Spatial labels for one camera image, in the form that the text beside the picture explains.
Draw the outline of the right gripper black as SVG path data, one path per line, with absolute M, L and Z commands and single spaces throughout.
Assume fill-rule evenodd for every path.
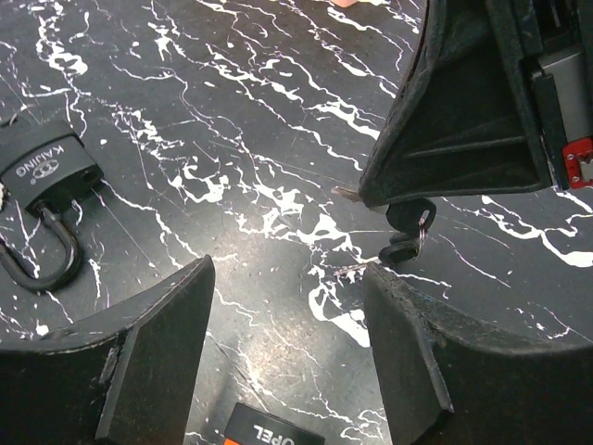
M 562 151 L 592 138 L 592 3 L 520 1 L 518 29 L 509 1 L 428 3 L 360 178 L 366 206 L 572 189 Z

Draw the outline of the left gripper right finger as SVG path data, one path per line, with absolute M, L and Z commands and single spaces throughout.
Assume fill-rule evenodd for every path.
M 592 348 L 521 336 L 369 266 L 364 312 L 396 444 L 588 444 Z

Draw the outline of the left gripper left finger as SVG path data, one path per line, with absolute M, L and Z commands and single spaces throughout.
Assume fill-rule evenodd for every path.
M 5 444 L 180 444 L 215 287 L 210 257 L 34 340 L 1 345 Z

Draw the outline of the black key bunch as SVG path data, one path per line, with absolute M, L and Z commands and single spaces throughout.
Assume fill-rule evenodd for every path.
M 395 204 L 369 207 L 362 203 L 362 198 L 356 190 L 335 186 L 332 193 L 350 202 L 360 203 L 366 210 L 382 214 L 395 230 L 389 238 L 389 244 L 378 253 L 378 261 L 381 264 L 393 268 L 419 256 L 427 232 L 437 213 L 436 204 L 432 199 L 421 197 Z

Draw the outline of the orange black padlock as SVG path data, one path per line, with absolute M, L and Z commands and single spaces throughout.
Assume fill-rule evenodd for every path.
M 224 445 L 324 445 L 320 434 L 237 402 L 224 430 Z

